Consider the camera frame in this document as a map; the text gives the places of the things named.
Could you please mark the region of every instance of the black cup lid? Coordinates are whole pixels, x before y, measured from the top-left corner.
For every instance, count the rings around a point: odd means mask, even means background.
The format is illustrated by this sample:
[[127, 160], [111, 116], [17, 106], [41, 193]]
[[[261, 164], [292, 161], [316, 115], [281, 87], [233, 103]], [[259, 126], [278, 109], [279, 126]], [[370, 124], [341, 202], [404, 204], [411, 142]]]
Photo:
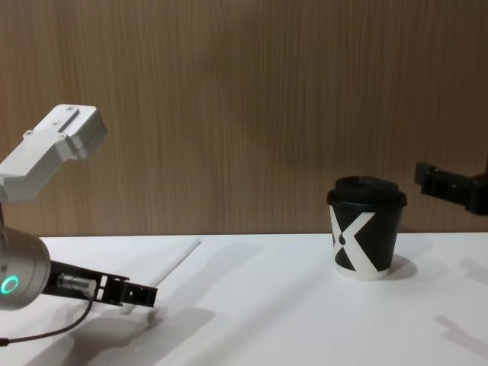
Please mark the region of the black cup lid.
[[327, 201], [332, 205], [340, 201], [394, 208], [406, 205], [406, 195], [398, 189], [397, 183], [356, 175], [338, 179], [335, 182], [334, 190], [329, 192]]

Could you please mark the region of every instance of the paper coffee cup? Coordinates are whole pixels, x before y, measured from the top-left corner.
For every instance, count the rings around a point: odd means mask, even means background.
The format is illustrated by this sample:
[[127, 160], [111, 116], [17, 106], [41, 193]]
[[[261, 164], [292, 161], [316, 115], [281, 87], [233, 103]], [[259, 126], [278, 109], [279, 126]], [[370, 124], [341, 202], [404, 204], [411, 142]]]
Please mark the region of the paper coffee cup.
[[340, 178], [327, 202], [339, 273], [358, 280], [387, 275], [406, 206], [398, 185], [374, 177]]

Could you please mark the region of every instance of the x logo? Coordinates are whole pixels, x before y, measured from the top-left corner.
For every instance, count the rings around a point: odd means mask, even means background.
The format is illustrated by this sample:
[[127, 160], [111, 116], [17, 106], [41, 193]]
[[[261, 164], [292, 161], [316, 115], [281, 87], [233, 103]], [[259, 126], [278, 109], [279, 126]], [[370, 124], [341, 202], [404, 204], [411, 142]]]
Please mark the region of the x logo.
[[377, 272], [376, 267], [371, 263], [370, 259], [363, 252], [363, 249], [359, 245], [355, 238], [355, 235], [362, 229], [366, 223], [374, 216], [374, 212], [363, 212], [349, 225], [344, 231], [341, 231], [341, 227], [337, 222], [336, 213], [332, 206], [330, 207], [330, 218], [332, 221], [332, 232], [335, 239], [334, 244], [334, 258], [339, 250], [344, 249], [349, 261], [351, 261], [356, 271], [364, 272]]

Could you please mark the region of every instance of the table surface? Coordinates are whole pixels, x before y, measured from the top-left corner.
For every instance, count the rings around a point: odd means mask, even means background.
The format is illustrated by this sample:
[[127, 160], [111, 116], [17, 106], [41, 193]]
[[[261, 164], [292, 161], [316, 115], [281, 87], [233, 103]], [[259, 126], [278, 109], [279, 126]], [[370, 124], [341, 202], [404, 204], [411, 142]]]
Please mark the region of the table surface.
[[[51, 257], [144, 284], [196, 236], [45, 238]], [[70, 334], [0, 349], [15, 366], [486, 365], [488, 233], [402, 234], [392, 274], [336, 273], [332, 237], [201, 236], [154, 310], [97, 305]], [[0, 336], [71, 323], [80, 300], [0, 312]]]

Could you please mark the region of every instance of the wood grain panel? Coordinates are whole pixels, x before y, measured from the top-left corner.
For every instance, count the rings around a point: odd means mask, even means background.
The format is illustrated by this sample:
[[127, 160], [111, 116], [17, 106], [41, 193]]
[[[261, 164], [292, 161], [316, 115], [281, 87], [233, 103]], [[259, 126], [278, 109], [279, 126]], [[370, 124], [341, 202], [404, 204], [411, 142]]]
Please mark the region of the wood grain panel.
[[406, 231], [488, 230], [415, 164], [486, 159], [483, 0], [0, 0], [0, 157], [54, 105], [109, 136], [6, 223], [40, 235], [330, 231], [326, 193], [378, 175]]

